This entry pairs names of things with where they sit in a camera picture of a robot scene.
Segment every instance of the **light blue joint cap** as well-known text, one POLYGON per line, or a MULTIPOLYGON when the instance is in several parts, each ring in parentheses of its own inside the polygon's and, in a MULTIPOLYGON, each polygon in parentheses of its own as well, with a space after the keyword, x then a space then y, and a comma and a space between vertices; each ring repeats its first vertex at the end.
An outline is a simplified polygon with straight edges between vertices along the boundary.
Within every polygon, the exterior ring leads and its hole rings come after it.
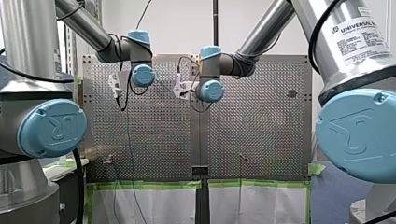
POLYGON ((224 86, 216 80, 209 80, 201 87, 202 100, 215 103, 224 96, 224 86))
POLYGON ((137 87, 148 87, 155 79, 151 66, 147 64, 139 64, 132 72, 132 82, 137 87))
POLYGON ((221 48, 218 46, 207 46, 201 48, 201 60, 216 57, 221 54, 221 48))
POLYGON ((396 183, 396 93, 358 89, 321 110, 317 137, 338 168, 359 179, 396 183))
POLYGON ((142 30, 132 30, 128 33, 128 37, 139 43, 150 45, 149 32, 142 30))
POLYGON ((75 149, 87 130, 87 118, 73 101, 50 100, 33 109, 18 130, 18 144, 32 158, 56 158, 75 149))

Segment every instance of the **universal robots logo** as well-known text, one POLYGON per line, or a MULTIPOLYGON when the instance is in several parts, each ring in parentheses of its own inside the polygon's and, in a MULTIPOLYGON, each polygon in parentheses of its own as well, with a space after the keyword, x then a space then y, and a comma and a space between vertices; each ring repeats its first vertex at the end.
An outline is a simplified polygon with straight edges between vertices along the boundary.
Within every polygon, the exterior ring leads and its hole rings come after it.
POLYGON ((338 31, 340 31, 340 27, 335 26, 334 28, 332 28, 332 33, 333 34, 337 33, 338 31))
POLYGON ((52 116, 49 123, 53 125, 52 139, 55 141, 52 145, 70 142, 76 140, 77 121, 76 115, 58 115, 52 116))

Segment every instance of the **vertical metal pole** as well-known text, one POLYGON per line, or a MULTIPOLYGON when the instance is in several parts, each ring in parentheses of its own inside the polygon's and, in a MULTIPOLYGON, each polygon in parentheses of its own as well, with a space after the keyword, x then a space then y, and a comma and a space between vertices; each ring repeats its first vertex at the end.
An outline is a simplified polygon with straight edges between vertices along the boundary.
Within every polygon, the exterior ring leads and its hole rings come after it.
POLYGON ((219 0, 213 0, 213 44, 219 45, 219 0))

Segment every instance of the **green tape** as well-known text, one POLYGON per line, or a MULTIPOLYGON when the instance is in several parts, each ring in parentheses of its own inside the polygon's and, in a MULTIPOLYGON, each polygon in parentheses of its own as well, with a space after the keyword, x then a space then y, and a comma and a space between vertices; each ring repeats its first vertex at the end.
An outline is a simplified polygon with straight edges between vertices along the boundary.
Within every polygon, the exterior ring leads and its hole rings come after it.
POLYGON ((145 181, 120 181, 109 183, 89 184, 94 190, 114 190, 114 189, 152 189, 152 190, 169 190, 169 189, 200 189, 201 181, 181 181, 181 182, 145 182, 145 181))
POLYGON ((271 181, 250 179, 209 180, 210 188, 239 188, 242 186, 258 186, 269 188, 305 189, 308 181, 271 181))
POLYGON ((61 162, 60 166, 65 167, 65 168, 76 167, 76 161, 64 161, 64 162, 61 162))
POLYGON ((93 193, 94 193, 93 186, 87 185, 87 204, 85 205, 85 213, 88 216, 88 224, 92 224, 93 193))
POLYGON ((240 179, 208 180, 210 188, 239 188, 240 179))
POLYGON ((306 208, 305 208, 305 223, 310 224, 311 223, 311 183, 308 182, 307 188, 306 188, 306 208))
POLYGON ((75 83, 78 84, 78 85, 81 85, 82 77, 75 77, 75 83))
POLYGON ((308 164, 309 175, 320 175, 324 171, 324 169, 326 169, 326 166, 322 164, 314 164, 314 163, 308 164))

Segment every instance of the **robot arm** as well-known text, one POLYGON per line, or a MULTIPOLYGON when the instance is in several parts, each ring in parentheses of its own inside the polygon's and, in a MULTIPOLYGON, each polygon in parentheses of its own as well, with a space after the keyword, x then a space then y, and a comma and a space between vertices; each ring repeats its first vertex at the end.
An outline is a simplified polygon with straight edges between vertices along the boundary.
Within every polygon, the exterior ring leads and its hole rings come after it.
POLYGON ((147 32, 132 31, 116 43, 84 8, 70 14, 78 7, 75 0, 0 0, 7 63, 32 77, 8 74, 2 79, 2 154, 55 158, 75 149, 84 136, 85 114, 71 101, 72 92, 59 82, 63 74, 56 13, 68 15, 64 22, 97 51, 101 61, 130 61, 131 86, 147 87, 154 81, 147 32))
POLYGON ((98 59, 103 63, 130 61, 132 64, 132 83, 136 87, 147 87, 154 81, 152 72, 152 52, 149 33, 131 31, 117 42, 100 26, 96 19, 76 0, 56 0, 56 14, 91 47, 96 50, 98 59))
POLYGON ((279 39, 282 30, 294 18, 294 8, 288 0, 275 0, 260 22, 253 29, 235 55, 221 53, 216 46, 201 50, 202 74, 197 97, 214 103, 221 99, 224 88, 220 76, 249 77, 255 64, 279 39))
POLYGON ((196 95, 221 99, 220 75, 248 77, 255 62, 297 15, 325 83, 318 142, 340 169, 375 183, 395 183, 396 93, 364 89, 396 76, 396 61, 362 0, 275 0, 235 55, 201 50, 196 95))

